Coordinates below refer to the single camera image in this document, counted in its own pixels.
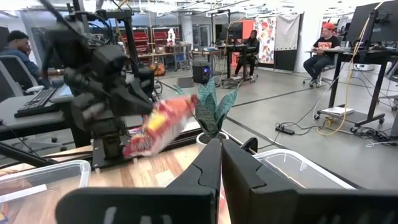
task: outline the black t-shirt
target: black t-shirt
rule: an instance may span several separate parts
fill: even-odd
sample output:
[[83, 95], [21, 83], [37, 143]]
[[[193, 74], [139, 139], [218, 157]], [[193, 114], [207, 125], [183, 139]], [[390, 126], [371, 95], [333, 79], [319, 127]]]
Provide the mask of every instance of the black t-shirt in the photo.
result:
[[[318, 48], [318, 49], [320, 49], [320, 50], [321, 49], [332, 49], [332, 48], [335, 48], [337, 46], [340, 46], [340, 41], [334, 35], [332, 37], [330, 37], [329, 39], [325, 39], [324, 37], [320, 37], [315, 42], [315, 44], [313, 46]], [[335, 53], [332, 53], [332, 52], [325, 52], [324, 54], [326, 56], [330, 57], [331, 59], [333, 59], [335, 57]]]

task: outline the red cap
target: red cap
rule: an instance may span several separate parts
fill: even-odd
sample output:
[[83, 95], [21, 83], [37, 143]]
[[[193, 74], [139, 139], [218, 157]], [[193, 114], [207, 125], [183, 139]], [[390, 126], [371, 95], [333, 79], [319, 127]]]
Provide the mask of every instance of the red cap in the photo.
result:
[[335, 25], [333, 25], [331, 22], [325, 23], [322, 27], [326, 29], [335, 29]]

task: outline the potted plant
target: potted plant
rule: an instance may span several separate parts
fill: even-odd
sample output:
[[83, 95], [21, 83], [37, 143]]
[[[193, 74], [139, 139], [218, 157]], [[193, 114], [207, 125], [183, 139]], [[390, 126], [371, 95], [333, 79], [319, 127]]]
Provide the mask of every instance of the potted plant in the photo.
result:
[[[174, 85], [174, 87], [178, 94], [184, 95], [179, 86]], [[206, 86], [199, 86], [195, 108], [195, 119], [203, 131], [197, 136], [199, 149], [203, 149], [213, 138], [229, 138], [227, 134], [221, 132], [221, 128], [226, 115], [235, 103], [237, 94], [238, 88], [225, 95], [217, 105], [215, 78], [210, 79]]]

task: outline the computer tower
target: computer tower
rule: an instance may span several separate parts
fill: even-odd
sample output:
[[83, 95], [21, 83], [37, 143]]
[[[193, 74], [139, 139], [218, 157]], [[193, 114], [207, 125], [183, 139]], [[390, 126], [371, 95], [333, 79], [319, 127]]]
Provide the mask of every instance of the computer tower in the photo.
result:
[[206, 84], [211, 79], [211, 64], [209, 62], [192, 63], [193, 82]]

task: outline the man in red cap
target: man in red cap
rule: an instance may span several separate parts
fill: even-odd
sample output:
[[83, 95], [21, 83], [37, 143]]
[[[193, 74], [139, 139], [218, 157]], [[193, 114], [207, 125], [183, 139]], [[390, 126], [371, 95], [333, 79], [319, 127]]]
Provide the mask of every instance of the man in red cap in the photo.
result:
[[326, 23], [322, 27], [321, 37], [312, 46], [312, 52], [315, 54], [303, 64], [304, 69], [311, 75], [310, 87], [321, 86], [320, 74], [323, 68], [333, 64], [335, 54], [324, 52], [324, 49], [337, 49], [340, 47], [340, 41], [333, 35], [335, 26], [332, 23]]

